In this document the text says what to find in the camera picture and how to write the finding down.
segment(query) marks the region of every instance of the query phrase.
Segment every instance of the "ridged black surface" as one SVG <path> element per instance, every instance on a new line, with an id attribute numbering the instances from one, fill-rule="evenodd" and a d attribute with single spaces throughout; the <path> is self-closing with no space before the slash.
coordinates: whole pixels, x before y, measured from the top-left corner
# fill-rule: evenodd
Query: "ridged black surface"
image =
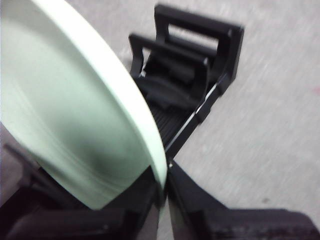
<path id="1" fill-rule="evenodd" d="M 159 129 L 163 146 L 166 147 L 192 112 L 173 106 L 162 109 L 153 103 L 148 103 L 148 105 Z"/>

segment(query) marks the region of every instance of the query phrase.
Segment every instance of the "round plastic lid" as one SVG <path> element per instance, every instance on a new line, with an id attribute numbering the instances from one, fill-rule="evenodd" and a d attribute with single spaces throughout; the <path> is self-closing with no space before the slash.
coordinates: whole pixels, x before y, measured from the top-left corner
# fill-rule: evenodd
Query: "round plastic lid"
<path id="1" fill-rule="evenodd" d="M 100 209 L 167 165 L 152 114 L 99 34 L 62 0 L 1 3 L 1 121 L 67 191 Z"/>

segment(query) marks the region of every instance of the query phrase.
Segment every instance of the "black plastic bracket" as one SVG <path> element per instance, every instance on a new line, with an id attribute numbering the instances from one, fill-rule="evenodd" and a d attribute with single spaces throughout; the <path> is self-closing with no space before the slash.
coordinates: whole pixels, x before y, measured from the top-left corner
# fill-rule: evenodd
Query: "black plastic bracket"
<path id="1" fill-rule="evenodd" d="M 172 159 L 167 189 L 175 240 L 319 240 L 308 216 L 285 209 L 229 209 Z"/>
<path id="2" fill-rule="evenodd" d="M 154 8 L 156 38 L 129 36 L 130 74 L 144 95 L 168 157 L 174 157 L 235 79 L 244 28 L 165 5 Z M 218 41 L 207 47 L 170 34 L 170 26 Z M 144 60 L 143 49 L 150 50 Z"/>

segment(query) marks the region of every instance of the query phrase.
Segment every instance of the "pale green disc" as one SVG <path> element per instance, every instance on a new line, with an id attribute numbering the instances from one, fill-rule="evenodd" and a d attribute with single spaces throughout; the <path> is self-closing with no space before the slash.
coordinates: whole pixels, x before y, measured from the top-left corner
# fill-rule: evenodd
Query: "pale green disc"
<path id="1" fill-rule="evenodd" d="M 62 0 L 1 1 L 1 121 L 91 209 L 148 166 L 164 187 L 165 151 L 143 96 L 99 34 Z"/>

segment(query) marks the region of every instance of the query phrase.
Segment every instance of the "gray floor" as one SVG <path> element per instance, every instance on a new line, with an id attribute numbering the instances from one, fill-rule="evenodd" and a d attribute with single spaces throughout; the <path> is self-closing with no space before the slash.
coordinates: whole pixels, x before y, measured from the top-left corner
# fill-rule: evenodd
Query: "gray floor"
<path id="1" fill-rule="evenodd" d="M 155 36 L 154 0 L 68 0 L 129 69 L 132 31 Z M 230 208 L 286 208 L 320 228 L 320 1 L 163 1 L 245 26 L 236 81 L 176 161 Z M 172 240 L 168 208 L 159 240 Z"/>

